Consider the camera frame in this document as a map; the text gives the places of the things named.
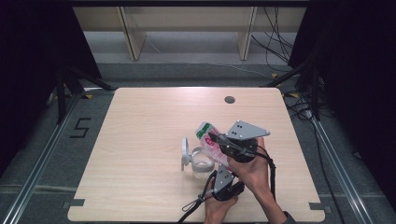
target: human hand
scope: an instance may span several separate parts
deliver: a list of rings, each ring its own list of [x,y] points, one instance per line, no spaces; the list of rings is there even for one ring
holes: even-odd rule
[[[220,224],[223,222],[228,210],[238,202],[238,196],[232,197],[230,200],[221,202],[216,200],[212,195],[205,196],[205,224]]]
[[[257,152],[268,156],[263,137],[257,138],[257,145]],[[228,163],[230,168],[238,175],[239,180],[253,192],[265,215],[267,215],[268,221],[270,223],[284,223],[286,216],[276,203],[268,184],[268,160],[256,156],[252,161],[242,163],[229,157]]]
[[[264,138],[257,138],[257,152],[267,155],[264,150]],[[248,189],[253,193],[263,190],[270,191],[268,184],[268,161],[262,157],[256,156],[252,161],[242,163],[235,161],[233,158],[228,158],[230,168],[238,175],[240,181],[242,181]]]

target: black cable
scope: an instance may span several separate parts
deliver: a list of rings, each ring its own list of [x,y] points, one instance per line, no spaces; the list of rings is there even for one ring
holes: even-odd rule
[[[306,98],[307,100],[312,99],[312,95],[311,94],[307,94],[304,96],[304,98]],[[328,113],[325,113],[323,110],[328,110],[331,109],[329,103],[322,103],[322,102],[318,102],[318,112],[320,115],[327,117],[327,118],[335,118],[335,114],[334,112],[330,111]]]
[[[291,44],[288,41],[286,41],[279,33],[279,26],[277,24],[278,11],[279,11],[279,7],[275,7],[275,23],[273,23],[271,18],[270,18],[270,16],[267,13],[266,8],[264,8],[265,15],[266,15],[266,17],[267,17],[268,21],[270,22],[271,27],[273,29],[273,33],[271,34],[270,38],[273,39],[273,35],[276,34],[277,39],[279,40],[278,42],[280,44],[280,48],[281,48],[283,54],[284,55],[287,54],[288,56],[290,56],[289,53],[287,52],[286,48],[284,47],[284,44],[283,44],[282,40],[285,41],[290,46],[291,46]]]
[[[282,70],[274,68],[271,64],[268,63],[268,49],[270,47],[271,40],[273,39],[273,35],[274,35],[274,32],[272,32],[270,40],[268,41],[267,47],[265,48],[265,61],[267,62],[268,66],[270,66],[272,69],[274,69],[276,71],[282,71]]]
[[[214,171],[212,172],[212,174],[210,174],[209,178],[206,180],[206,184],[205,184],[204,190],[202,191],[202,194],[198,195],[198,199],[196,199],[195,201],[192,202],[192,203],[195,203],[195,204],[194,204],[192,207],[190,207],[190,209],[188,209],[187,211],[184,210],[184,207],[186,207],[186,206],[188,206],[188,205],[190,205],[190,204],[192,204],[192,203],[189,203],[189,204],[187,204],[186,206],[184,206],[184,207],[182,208],[182,210],[185,211],[186,214],[184,214],[183,217],[181,217],[181,218],[178,220],[177,223],[183,223],[183,221],[184,221],[189,215],[191,215],[191,213],[193,213],[193,212],[201,205],[201,203],[203,203],[203,202],[205,201],[205,195],[206,195],[207,187],[209,186],[210,180],[216,175],[216,173],[217,173],[217,171],[214,170]]]
[[[271,51],[271,53],[275,54],[279,59],[281,59],[283,62],[287,63],[288,59],[284,56],[282,56],[281,54],[279,54],[278,52],[274,51],[273,49],[269,49],[267,47],[264,46],[264,44],[262,44],[260,41],[258,41],[256,39],[256,37],[254,37],[254,35],[251,36],[262,48],[267,49],[269,51]]]
[[[263,147],[261,147],[259,145],[257,145],[257,147],[259,147],[262,150],[264,150],[264,152],[267,154],[267,155],[264,155],[264,154],[261,154],[260,152],[257,152],[257,151],[254,152],[254,154],[256,156],[260,156],[260,157],[263,157],[266,160],[268,160],[268,164],[270,166],[270,172],[271,172],[271,174],[270,174],[270,184],[271,184],[270,188],[271,188],[271,193],[273,194],[274,199],[276,201],[276,195],[275,195],[275,189],[276,189],[276,182],[275,182],[275,179],[276,179],[276,166],[274,164],[274,160],[271,159],[271,157],[269,156],[269,154],[268,154],[268,152],[267,152],[267,150],[265,148],[263,148]]]
[[[274,38],[274,40],[276,42],[281,42],[281,40],[278,40],[278,39],[275,39],[275,38]],[[288,48],[291,48],[291,49],[293,48],[293,45],[290,45],[288,43],[283,43],[283,44],[286,45],[286,47],[288,47]]]
[[[286,108],[288,110],[292,110],[294,112],[294,114],[290,115],[290,118],[294,119],[294,118],[297,117],[300,120],[310,120],[310,119],[312,119],[312,116],[311,117],[307,117],[306,115],[303,114],[303,112],[305,112],[307,110],[310,110],[309,104],[308,103],[304,103],[304,102],[300,102],[300,101],[302,101],[301,98],[294,105],[288,105],[285,102]],[[303,109],[297,109],[298,105],[304,105],[304,108]]]

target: cable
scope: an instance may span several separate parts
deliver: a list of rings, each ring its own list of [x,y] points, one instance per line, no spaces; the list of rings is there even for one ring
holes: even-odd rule
[[[267,150],[259,145],[257,145],[257,147],[261,148],[262,150],[264,150],[264,152],[267,155],[261,154],[260,152],[255,151],[254,154],[256,156],[260,156],[262,158],[265,158],[268,161],[268,164],[270,166],[270,182],[271,182],[271,193],[274,196],[274,199],[276,201],[276,195],[275,195],[275,189],[276,189],[276,185],[275,185],[275,178],[276,178],[276,166],[274,165],[274,161],[273,159],[271,159],[270,155],[268,154]]]
[[[147,41],[148,44],[151,45],[157,52],[161,53],[160,55],[161,55],[161,57],[163,57],[163,55],[162,55],[163,52],[162,52],[162,51],[160,51],[159,49],[157,49],[157,48],[151,43],[151,41],[149,41],[148,38],[146,39],[146,41]],[[194,64],[194,63],[187,63],[187,62],[182,62],[182,61],[174,62],[174,61],[168,60],[168,59],[165,58],[165,57],[163,57],[163,59],[164,59],[165,61],[169,62],[169,63],[186,63],[186,64]],[[239,71],[242,71],[242,72],[259,74],[259,75],[261,75],[261,76],[263,76],[263,77],[266,77],[266,78],[269,78],[269,79],[271,79],[271,80],[274,80],[273,77],[267,76],[267,75],[265,75],[265,74],[263,74],[263,73],[260,73],[260,72],[257,72],[257,71],[251,71],[251,70],[247,70],[247,69],[243,69],[243,68],[239,68],[239,67],[236,67],[235,65],[223,64],[223,63],[204,63],[204,64],[210,64],[210,65],[215,65],[215,66],[231,67],[231,68],[233,68],[233,69],[236,69],[236,70],[239,70]]]
[[[290,92],[285,92],[283,98],[285,99],[286,95],[288,95]],[[304,96],[304,98],[310,98],[310,97],[311,97],[311,94],[307,94]],[[294,105],[287,105],[286,102],[285,102],[285,105],[288,110],[294,111],[294,114],[290,115],[291,119],[298,117],[300,120],[306,120],[304,115],[302,115],[302,112],[312,110],[309,103],[302,102],[302,98],[300,98]],[[294,107],[297,107],[298,105],[303,105],[304,106],[303,109],[300,109],[299,111],[297,111],[297,109]],[[330,106],[328,103],[319,103],[319,105],[318,105],[319,114],[324,117],[327,117],[327,118],[331,118],[331,119],[335,118],[335,114],[332,111],[327,112],[327,113],[322,111],[322,110],[326,110],[329,108],[330,108]]]
[[[177,223],[183,223],[183,221],[189,216],[191,215],[191,213],[193,213],[200,205],[201,203],[203,203],[206,199],[205,199],[205,195],[206,195],[206,191],[207,191],[207,187],[209,186],[210,180],[216,175],[217,171],[214,170],[212,172],[212,174],[210,174],[209,178],[206,180],[206,184],[204,187],[204,190],[202,191],[202,194],[198,195],[198,199],[196,199],[195,201],[188,203],[186,206],[193,204],[193,206],[191,206],[187,211],[184,210],[184,208],[186,206],[184,206],[182,208],[183,211],[186,212],[186,214],[184,214],[183,217],[180,218],[180,220]]]
[[[271,24],[273,31],[272,31],[271,35],[268,35],[266,32],[264,32],[266,35],[268,35],[270,37],[270,40],[268,41],[268,44],[266,47],[263,44],[261,44],[254,36],[253,36],[253,39],[256,40],[263,48],[265,48],[265,61],[272,69],[274,69],[276,71],[281,71],[281,72],[289,72],[289,71],[283,71],[283,70],[276,69],[268,63],[268,51],[271,51],[272,53],[274,53],[275,56],[279,57],[283,62],[288,63],[290,53],[286,47],[292,49],[293,45],[291,43],[289,43],[288,41],[286,41],[279,33],[279,25],[278,25],[279,8],[275,7],[275,22],[272,22],[271,18],[269,17],[269,15],[267,13],[266,8],[264,7],[263,9],[264,9],[264,12],[265,12],[265,15],[266,15],[268,21]],[[279,54],[269,48],[271,41],[273,41],[273,40],[279,43],[280,49],[282,50],[282,53],[284,56],[282,56],[281,54]]]

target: black object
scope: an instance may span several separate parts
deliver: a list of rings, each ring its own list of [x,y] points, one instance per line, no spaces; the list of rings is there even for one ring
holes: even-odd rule
[[[311,10],[305,13],[297,35],[293,66],[301,66],[307,52],[313,50],[309,27],[326,24],[334,13]],[[396,3],[384,1],[344,1],[337,13],[330,46],[318,56],[316,73],[302,76],[301,87],[318,87],[321,77],[332,110],[376,182],[396,211],[396,98],[394,81],[396,62]]]
[[[105,82],[92,77],[76,67],[70,66],[62,66],[57,75],[57,93],[58,93],[58,111],[59,118],[58,123],[60,123],[64,119],[64,115],[66,113],[66,102],[64,98],[64,84],[70,90],[72,94],[81,94],[84,92],[81,83],[78,81],[79,79],[84,78],[90,81],[92,84],[97,85],[98,87],[103,88],[106,91],[115,91],[117,88],[114,88],[110,85],[107,85]]]
[[[312,89],[313,97],[311,102],[311,109],[313,115],[317,120],[320,119],[318,115],[319,69],[323,68],[323,64],[326,62],[328,55],[331,54],[331,52],[333,51],[335,41],[340,35],[340,29],[342,27],[342,24],[348,18],[348,13],[350,9],[350,3],[348,0],[341,0],[338,4],[335,5],[336,10],[331,10],[330,8],[330,11],[332,13],[325,13],[328,18],[327,20],[324,20],[323,28],[319,32],[317,31],[318,39],[314,41],[315,44],[312,45],[312,49],[309,50],[309,54],[306,55],[306,59],[299,65],[294,67],[287,74],[266,85],[266,87],[275,87],[278,84],[288,80],[289,78],[300,74],[300,77],[296,84],[297,90],[305,91],[308,87]],[[315,8],[323,8],[323,5],[315,6]],[[306,26],[307,17],[309,18],[310,15],[312,16],[311,12],[312,9],[310,8],[308,8],[305,12],[302,26]]]
[[[225,135],[217,136],[213,133],[209,133],[209,137],[210,140],[219,144],[222,153],[238,162],[250,162],[256,157],[255,154],[246,153],[246,150],[256,152],[257,140],[255,138],[235,140],[226,138]]]
[[[306,7],[310,0],[33,0],[72,7]]]
[[[215,177],[216,174],[217,174],[217,171],[216,171],[216,170],[214,170],[214,171],[212,172],[212,174],[210,174],[209,178],[206,180],[206,184],[205,184],[205,186],[204,186],[204,190],[202,191],[201,194],[198,195],[198,199],[196,199],[195,201],[192,202],[192,203],[193,203],[193,206],[190,207],[190,209],[189,209],[188,211],[185,211],[186,214],[184,214],[183,217],[181,217],[181,218],[178,220],[177,223],[183,223],[183,221],[184,221],[189,215],[191,215],[191,213],[193,213],[195,210],[197,210],[197,208],[201,205],[201,203],[203,203],[203,202],[205,201],[205,195],[206,195],[207,188],[209,187],[210,180],[211,180],[213,177]]]
[[[25,145],[54,88],[58,87],[61,120],[64,82],[81,91],[79,78],[97,80],[101,76],[73,8],[59,2],[2,0],[0,49],[2,175]]]
[[[218,192],[213,192],[213,197],[221,202],[230,200],[232,197],[241,194],[245,190],[245,184],[242,182],[237,182],[233,185],[233,182],[229,183],[224,189]]]

